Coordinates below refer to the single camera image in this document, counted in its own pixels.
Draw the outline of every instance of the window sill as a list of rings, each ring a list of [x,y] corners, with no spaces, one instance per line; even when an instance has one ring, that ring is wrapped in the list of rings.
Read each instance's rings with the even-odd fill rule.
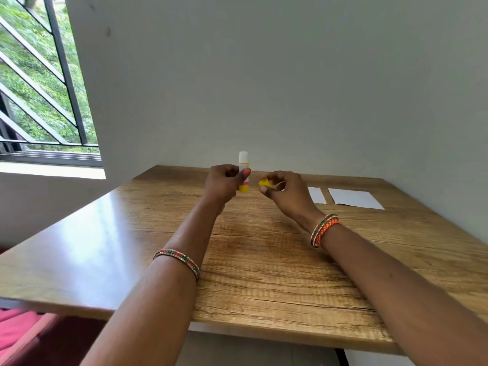
[[[32,164],[0,161],[0,173],[22,175],[105,179],[105,171],[98,167]]]

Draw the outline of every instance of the beaded bangle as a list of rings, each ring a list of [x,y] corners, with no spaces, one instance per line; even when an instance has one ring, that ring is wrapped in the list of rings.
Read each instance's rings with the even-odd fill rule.
[[[188,257],[186,254],[183,254],[182,252],[179,252],[174,249],[161,249],[158,252],[156,252],[153,260],[155,260],[159,256],[169,256],[182,261],[184,264],[190,267],[190,269],[195,274],[195,278],[197,279],[197,281],[200,278],[200,269],[198,268],[197,264],[193,262],[193,260],[190,257]]]
[[[337,223],[340,222],[339,217],[336,214],[329,214],[325,216],[312,232],[312,235],[310,236],[310,245],[312,245],[314,248],[319,248],[321,246],[320,239],[322,238],[322,235],[329,229],[329,227]]]

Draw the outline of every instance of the orange bangle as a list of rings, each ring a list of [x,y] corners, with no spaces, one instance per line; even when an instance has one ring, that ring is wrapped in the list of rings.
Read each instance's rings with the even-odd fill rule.
[[[322,235],[333,225],[335,224],[338,224],[340,223],[339,219],[337,218],[333,218],[332,220],[330,220],[329,222],[327,222],[324,227],[322,227],[319,231],[319,233],[317,234],[317,237],[315,238],[315,245],[317,247],[320,247],[322,246],[322,243],[321,243],[321,239],[322,239]]]

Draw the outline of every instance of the window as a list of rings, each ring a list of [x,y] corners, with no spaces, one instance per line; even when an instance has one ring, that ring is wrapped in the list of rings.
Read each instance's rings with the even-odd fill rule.
[[[0,0],[0,160],[101,166],[64,0]]]

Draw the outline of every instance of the glue stick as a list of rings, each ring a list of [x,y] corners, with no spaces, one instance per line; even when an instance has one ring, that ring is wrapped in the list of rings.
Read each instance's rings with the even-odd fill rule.
[[[241,151],[239,152],[239,172],[246,168],[249,168],[247,151]],[[239,191],[249,191],[249,178],[246,178],[246,181],[244,181],[244,183],[239,186]]]

